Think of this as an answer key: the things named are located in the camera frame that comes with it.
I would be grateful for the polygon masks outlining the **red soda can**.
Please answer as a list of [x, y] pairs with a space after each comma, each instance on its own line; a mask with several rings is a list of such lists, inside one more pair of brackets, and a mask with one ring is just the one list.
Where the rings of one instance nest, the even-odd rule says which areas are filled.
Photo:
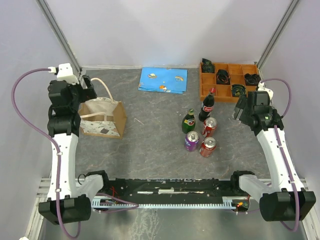
[[199, 153], [203, 157], [209, 157], [215, 150], [217, 141], [213, 137], [206, 137], [201, 143]]
[[204, 138], [206, 137], [212, 137], [216, 128], [217, 128], [217, 120], [213, 117], [208, 117], [207, 119], [204, 120], [203, 122], [203, 128], [202, 128], [202, 136]]

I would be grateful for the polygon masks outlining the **green glass bottle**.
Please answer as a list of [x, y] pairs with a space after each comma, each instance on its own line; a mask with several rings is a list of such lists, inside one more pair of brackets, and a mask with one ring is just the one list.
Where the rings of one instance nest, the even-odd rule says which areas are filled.
[[193, 131], [196, 126], [196, 119], [194, 116], [194, 109], [190, 108], [182, 120], [181, 123], [181, 130], [184, 134], [188, 134], [189, 132]]

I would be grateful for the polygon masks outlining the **purple soda can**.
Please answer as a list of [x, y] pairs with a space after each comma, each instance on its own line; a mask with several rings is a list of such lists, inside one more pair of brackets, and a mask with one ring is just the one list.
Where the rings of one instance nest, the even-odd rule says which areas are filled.
[[193, 152], [197, 149], [199, 143], [199, 134], [196, 131], [190, 131], [185, 136], [184, 147]]

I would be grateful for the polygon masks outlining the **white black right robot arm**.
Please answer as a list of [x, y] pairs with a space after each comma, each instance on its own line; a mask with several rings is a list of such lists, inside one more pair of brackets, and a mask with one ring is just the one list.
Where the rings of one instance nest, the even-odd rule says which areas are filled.
[[252, 173], [241, 173], [229, 183], [236, 196], [248, 193], [259, 203], [267, 222], [302, 221], [316, 203], [313, 191], [300, 181], [287, 148], [282, 116], [271, 106], [267, 91], [239, 97], [233, 118], [250, 127], [260, 143], [270, 172], [268, 186]]

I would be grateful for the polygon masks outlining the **canvas tote bag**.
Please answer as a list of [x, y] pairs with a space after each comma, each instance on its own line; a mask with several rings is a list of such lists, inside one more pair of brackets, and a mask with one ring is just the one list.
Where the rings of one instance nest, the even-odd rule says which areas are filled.
[[96, 137], [122, 139], [127, 121], [123, 103], [114, 100], [109, 88], [101, 79], [95, 77], [91, 81], [99, 81], [108, 93], [108, 97], [97, 97], [80, 105], [78, 113], [81, 117], [82, 133]]

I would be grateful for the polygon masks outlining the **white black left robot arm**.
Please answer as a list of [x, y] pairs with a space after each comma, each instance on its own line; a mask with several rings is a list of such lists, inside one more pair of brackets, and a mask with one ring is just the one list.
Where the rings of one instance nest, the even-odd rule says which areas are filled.
[[48, 86], [51, 105], [48, 110], [48, 136], [52, 145], [51, 182], [47, 200], [38, 206], [39, 213], [54, 225], [87, 221], [92, 200], [106, 195], [111, 183], [104, 170], [88, 172], [76, 186], [75, 159], [80, 133], [80, 105], [97, 98], [89, 76], [83, 76], [86, 88], [65, 80], [52, 80]]

